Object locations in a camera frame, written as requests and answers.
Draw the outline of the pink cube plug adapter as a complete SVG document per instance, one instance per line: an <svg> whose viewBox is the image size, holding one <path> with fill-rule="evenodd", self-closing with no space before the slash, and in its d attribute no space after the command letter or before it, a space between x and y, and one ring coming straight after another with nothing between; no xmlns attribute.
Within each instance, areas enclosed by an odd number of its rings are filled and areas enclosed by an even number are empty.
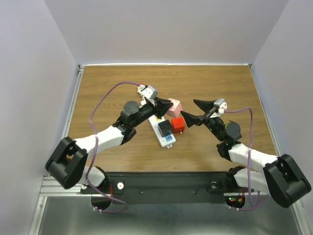
<svg viewBox="0 0 313 235"><path fill-rule="evenodd" d="M173 106L167 111L166 115L172 118L178 118L180 116L180 112L183 110L181 102L172 98L169 98L169 100L173 103Z"/></svg>

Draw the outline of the white multicolour power strip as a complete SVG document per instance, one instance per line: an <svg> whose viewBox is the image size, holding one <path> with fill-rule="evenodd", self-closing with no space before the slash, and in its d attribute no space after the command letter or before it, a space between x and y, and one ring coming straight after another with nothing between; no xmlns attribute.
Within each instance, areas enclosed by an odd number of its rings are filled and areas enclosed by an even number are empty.
<svg viewBox="0 0 313 235"><path fill-rule="evenodd" d="M164 117L158 118L155 115L148 119L156 138L158 139L162 148L171 148L176 142L173 135L173 127L169 120Z"/></svg>

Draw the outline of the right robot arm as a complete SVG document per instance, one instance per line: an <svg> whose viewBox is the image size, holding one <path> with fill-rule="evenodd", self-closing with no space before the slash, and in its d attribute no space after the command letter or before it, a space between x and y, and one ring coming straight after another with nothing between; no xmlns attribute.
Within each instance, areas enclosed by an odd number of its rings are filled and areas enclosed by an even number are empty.
<svg viewBox="0 0 313 235"><path fill-rule="evenodd" d="M311 184L292 156L266 154L239 141L242 137L239 124L234 121L224 123L220 118L227 112L227 103L223 98L214 101L195 99L194 103L204 113L196 116L181 111L186 125L205 125L220 141L217 144L219 155L244 165L230 170L232 175L225 179L228 190L236 191L240 187L247 188L248 193L256 190L269 195L283 208L290 207L311 192Z"/></svg>

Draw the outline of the black cube plug adapter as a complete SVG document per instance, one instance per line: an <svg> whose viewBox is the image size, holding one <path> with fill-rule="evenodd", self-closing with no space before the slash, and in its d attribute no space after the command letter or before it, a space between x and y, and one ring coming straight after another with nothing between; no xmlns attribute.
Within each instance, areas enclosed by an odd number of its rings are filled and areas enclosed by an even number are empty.
<svg viewBox="0 0 313 235"><path fill-rule="evenodd" d="M166 137L168 135L171 135L173 132L173 127L171 125L171 122L169 120L165 120L158 123L158 130L162 137Z"/></svg>

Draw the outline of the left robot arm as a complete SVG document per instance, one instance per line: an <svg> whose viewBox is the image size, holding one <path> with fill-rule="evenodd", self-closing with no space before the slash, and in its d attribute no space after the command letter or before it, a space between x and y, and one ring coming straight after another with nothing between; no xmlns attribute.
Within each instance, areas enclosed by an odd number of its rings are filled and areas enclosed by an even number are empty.
<svg viewBox="0 0 313 235"><path fill-rule="evenodd" d="M88 137L61 139L45 164L45 169L59 184L72 188L76 184L90 185L98 193L105 192L109 181L103 170L93 165L86 166L89 157L111 147L129 142L136 134L136 127L152 116L161 118L173 106L167 99L156 98L140 106L136 101L127 102L117 121L101 132Z"/></svg>

